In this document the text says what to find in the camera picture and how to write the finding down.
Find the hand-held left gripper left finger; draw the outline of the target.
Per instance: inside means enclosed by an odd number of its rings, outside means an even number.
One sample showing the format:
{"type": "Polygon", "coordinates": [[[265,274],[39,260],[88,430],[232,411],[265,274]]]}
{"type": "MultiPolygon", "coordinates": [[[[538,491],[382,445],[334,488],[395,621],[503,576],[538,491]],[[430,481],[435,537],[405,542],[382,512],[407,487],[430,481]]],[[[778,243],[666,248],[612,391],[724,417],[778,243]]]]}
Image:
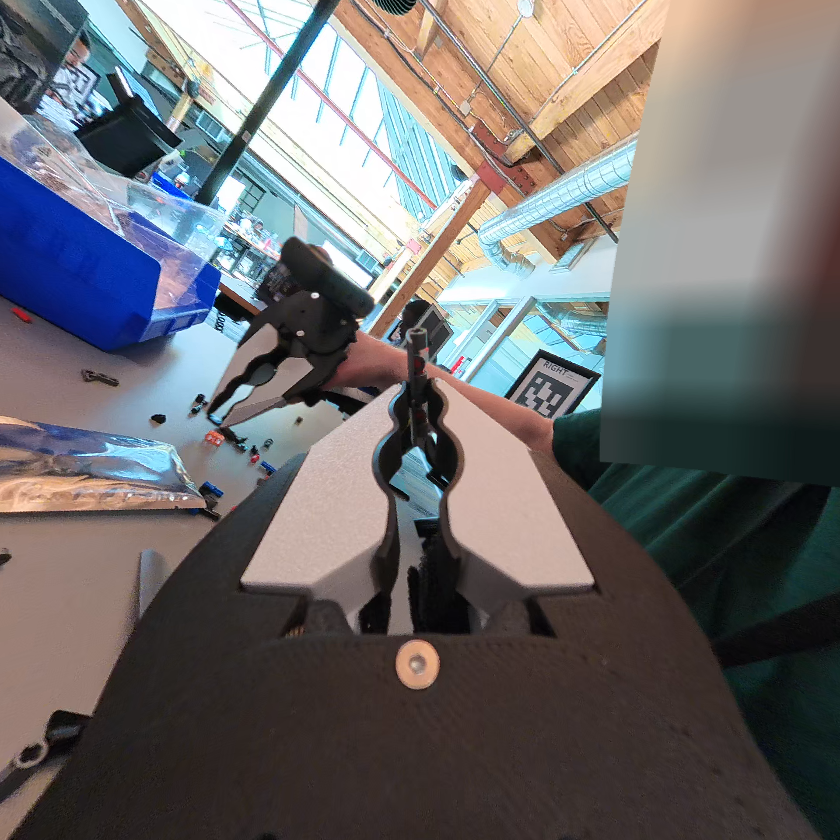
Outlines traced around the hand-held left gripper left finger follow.
{"type": "Polygon", "coordinates": [[[309,449],[241,575],[244,592],[332,602],[362,631],[363,609],[387,587],[380,553],[395,503],[375,456],[402,391],[389,387],[309,449]]]}

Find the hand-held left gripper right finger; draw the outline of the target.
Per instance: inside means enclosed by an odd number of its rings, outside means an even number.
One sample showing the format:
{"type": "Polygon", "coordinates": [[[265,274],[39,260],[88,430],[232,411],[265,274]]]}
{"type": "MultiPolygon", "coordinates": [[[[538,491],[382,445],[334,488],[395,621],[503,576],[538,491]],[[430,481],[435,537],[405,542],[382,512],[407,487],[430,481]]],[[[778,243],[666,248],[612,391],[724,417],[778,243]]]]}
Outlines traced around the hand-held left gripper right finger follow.
{"type": "Polygon", "coordinates": [[[448,480],[440,525],[456,589],[485,618],[512,602],[591,594],[595,578],[530,449],[445,381],[431,381],[448,480]]]}

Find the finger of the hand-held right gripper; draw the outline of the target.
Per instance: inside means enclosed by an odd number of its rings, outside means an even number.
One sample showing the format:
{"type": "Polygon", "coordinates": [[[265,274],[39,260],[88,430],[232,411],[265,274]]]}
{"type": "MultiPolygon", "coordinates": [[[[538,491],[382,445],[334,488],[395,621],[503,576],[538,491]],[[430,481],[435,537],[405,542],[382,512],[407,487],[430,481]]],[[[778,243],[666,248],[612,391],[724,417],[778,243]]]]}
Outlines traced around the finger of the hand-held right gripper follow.
{"type": "Polygon", "coordinates": [[[235,427],[274,408],[288,403],[286,395],[294,390],[314,370],[313,365],[304,358],[289,357],[273,369],[270,364],[262,365],[260,374],[271,373],[267,382],[257,385],[243,383],[234,387],[233,395],[223,407],[222,427],[235,427]]]}
{"type": "Polygon", "coordinates": [[[280,403],[268,385],[277,373],[271,361],[277,346],[276,328],[265,325],[237,347],[206,408],[211,422],[244,422],[280,403]]]}

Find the grey beam with red pins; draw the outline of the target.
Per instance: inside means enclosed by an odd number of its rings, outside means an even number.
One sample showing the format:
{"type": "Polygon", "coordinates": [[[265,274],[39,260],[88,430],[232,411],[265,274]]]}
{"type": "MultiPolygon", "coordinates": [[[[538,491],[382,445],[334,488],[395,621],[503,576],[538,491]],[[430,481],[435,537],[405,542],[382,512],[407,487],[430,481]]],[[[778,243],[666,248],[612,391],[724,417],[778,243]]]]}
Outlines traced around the grey beam with red pins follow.
{"type": "Polygon", "coordinates": [[[408,401],[411,421],[411,436],[415,447],[425,455],[434,446],[431,425],[428,419],[428,398],[431,392],[427,375],[428,342],[424,328],[412,327],[406,334],[408,360],[408,401]]]}

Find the person's right forearm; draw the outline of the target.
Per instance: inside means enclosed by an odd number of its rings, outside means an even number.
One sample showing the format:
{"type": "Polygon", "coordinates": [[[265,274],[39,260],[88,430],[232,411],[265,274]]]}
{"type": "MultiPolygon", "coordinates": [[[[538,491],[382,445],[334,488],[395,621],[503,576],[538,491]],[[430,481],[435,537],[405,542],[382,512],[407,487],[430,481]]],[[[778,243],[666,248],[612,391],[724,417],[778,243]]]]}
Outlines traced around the person's right forearm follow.
{"type": "MultiPolygon", "coordinates": [[[[407,352],[359,332],[349,347],[346,359],[333,377],[322,387],[324,391],[340,388],[387,388],[404,381],[408,373],[407,352]]],[[[530,450],[551,455],[553,452],[553,424],[525,406],[510,402],[468,383],[434,364],[428,364],[430,377],[446,382],[451,388],[477,406],[499,425],[525,444],[530,450]]]]}

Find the cluster of small assorted pieces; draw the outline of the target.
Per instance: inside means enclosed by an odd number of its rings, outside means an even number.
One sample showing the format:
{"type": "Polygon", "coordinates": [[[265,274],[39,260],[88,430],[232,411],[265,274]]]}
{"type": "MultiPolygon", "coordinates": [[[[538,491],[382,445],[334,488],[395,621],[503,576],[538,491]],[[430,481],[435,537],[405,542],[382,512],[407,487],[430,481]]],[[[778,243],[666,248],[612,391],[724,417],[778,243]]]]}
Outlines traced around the cluster of small assorted pieces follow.
{"type": "Polygon", "coordinates": [[[259,484],[308,449],[301,406],[276,409],[227,431],[211,422],[207,406],[208,400],[193,402],[180,415],[188,428],[180,454],[197,485],[209,481],[225,488],[240,480],[259,484]],[[204,441],[211,430],[225,436],[219,447],[204,441]]]}

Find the black monitor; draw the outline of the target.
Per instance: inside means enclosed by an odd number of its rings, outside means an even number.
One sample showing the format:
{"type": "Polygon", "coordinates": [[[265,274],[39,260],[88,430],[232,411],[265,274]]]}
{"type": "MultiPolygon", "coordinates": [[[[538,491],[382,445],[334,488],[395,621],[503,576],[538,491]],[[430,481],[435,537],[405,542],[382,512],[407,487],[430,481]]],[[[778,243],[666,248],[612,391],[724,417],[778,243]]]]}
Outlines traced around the black monitor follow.
{"type": "Polygon", "coordinates": [[[410,329],[420,328],[427,333],[428,359],[435,361],[438,352],[443,349],[446,342],[453,336],[454,331],[449,326],[446,315],[437,305],[425,300],[410,301],[402,311],[398,338],[399,347],[406,349],[408,345],[407,334],[410,329]]]}

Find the framed black-white marker sign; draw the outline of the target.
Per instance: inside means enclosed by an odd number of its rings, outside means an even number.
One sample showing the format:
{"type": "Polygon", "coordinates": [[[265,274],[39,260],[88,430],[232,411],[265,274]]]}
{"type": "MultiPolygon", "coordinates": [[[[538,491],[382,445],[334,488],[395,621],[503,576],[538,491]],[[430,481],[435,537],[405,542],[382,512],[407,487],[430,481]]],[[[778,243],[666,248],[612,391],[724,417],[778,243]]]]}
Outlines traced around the framed black-white marker sign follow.
{"type": "Polygon", "coordinates": [[[601,378],[597,371],[539,350],[511,384],[505,399],[554,420],[572,414],[601,378]]]}

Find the long grey wing panel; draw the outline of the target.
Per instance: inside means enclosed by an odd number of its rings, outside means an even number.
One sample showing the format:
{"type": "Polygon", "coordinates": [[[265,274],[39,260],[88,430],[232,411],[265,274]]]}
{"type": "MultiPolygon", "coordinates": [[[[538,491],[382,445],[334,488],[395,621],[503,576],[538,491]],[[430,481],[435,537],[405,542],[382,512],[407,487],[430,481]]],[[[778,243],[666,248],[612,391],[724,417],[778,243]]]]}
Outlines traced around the long grey wing panel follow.
{"type": "Polygon", "coordinates": [[[153,549],[140,552],[137,577],[137,617],[140,619],[170,575],[165,557],[153,549]]]}

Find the blue storage bin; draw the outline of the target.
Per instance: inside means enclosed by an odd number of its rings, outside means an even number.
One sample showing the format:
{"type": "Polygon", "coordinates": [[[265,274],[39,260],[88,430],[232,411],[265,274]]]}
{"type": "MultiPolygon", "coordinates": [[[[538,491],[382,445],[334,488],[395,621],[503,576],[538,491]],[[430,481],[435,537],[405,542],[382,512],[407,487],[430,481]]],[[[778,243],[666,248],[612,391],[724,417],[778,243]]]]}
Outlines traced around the blue storage bin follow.
{"type": "Polygon", "coordinates": [[[113,351],[202,323],[221,274],[200,271],[174,305],[158,306],[162,264],[2,160],[2,296],[113,351]]]}

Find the silver foil bag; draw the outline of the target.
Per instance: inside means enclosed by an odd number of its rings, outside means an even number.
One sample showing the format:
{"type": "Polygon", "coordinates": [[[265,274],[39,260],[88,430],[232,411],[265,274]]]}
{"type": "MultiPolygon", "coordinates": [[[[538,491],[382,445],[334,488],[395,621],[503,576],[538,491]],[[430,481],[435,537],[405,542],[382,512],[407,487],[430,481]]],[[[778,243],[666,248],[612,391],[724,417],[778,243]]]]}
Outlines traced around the silver foil bag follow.
{"type": "Polygon", "coordinates": [[[3,514],[206,508],[170,444],[1,418],[3,514]]]}

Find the clear plastic bags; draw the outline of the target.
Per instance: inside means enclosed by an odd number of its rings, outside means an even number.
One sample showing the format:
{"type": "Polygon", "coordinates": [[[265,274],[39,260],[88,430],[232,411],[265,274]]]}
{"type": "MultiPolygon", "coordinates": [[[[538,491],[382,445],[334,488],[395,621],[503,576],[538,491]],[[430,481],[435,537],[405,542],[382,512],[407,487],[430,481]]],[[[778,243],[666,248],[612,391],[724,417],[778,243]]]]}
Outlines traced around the clear plastic bags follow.
{"type": "Polygon", "coordinates": [[[224,214],[196,205],[178,190],[165,192],[106,171],[71,133],[35,115],[25,117],[1,100],[2,159],[115,233],[130,231],[129,215],[170,236],[176,249],[211,262],[224,214]]]}

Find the black support column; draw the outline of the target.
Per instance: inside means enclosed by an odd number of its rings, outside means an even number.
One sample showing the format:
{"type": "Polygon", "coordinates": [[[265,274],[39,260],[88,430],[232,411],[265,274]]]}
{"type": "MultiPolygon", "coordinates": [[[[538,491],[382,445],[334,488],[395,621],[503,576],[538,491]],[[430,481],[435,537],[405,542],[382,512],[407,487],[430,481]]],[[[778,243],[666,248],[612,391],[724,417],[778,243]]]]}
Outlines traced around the black support column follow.
{"type": "Polygon", "coordinates": [[[267,81],[238,131],[219,155],[213,169],[195,195],[196,204],[207,207],[211,205],[339,5],[340,1],[316,2],[289,50],[281,58],[278,68],[267,81]]]}

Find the black equipment box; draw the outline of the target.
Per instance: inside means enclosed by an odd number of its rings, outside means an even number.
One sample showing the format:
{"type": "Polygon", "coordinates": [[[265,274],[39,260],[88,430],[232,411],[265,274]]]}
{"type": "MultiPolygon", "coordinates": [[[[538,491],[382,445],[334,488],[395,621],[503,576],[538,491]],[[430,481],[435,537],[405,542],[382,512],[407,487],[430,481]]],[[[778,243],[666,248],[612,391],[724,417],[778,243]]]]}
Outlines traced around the black equipment box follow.
{"type": "Polygon", "coordinates": [[[182,138],[137,96],[81,126],[74,134],[94,161],[128,179],[182,144],[182,138]]]}

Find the partly built toy vehicle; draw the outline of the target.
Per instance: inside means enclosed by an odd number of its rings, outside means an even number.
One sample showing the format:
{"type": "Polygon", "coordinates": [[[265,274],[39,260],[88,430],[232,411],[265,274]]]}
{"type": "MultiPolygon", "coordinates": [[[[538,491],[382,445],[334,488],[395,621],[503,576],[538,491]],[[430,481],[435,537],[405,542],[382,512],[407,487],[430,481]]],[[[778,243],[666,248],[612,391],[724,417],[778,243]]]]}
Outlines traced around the partly built toy vehicle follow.
{"type": "Polygon", "coordinates": [[[1,771],[1,802],[5,802],[39,770],[68,755],[88,728],[92,715],[55,710],[44,733],[18,749],[1,771]]]}

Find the silver ventilation duct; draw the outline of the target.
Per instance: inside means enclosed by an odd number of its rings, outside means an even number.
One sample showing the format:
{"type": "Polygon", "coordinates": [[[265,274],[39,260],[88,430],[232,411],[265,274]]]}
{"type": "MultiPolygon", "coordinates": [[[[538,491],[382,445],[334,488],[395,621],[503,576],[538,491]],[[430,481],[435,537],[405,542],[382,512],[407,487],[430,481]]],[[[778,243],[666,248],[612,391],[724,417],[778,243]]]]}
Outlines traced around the silver ventilation duct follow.
{"type": "Polygon", "coordinates": [[[484,257],[499,270],[529,277],[534,265],[523,255],[512,253],[503,241],[626,186],[631,179],[639,134],[636,131],[483,223],[478,240],[484,257]]]}

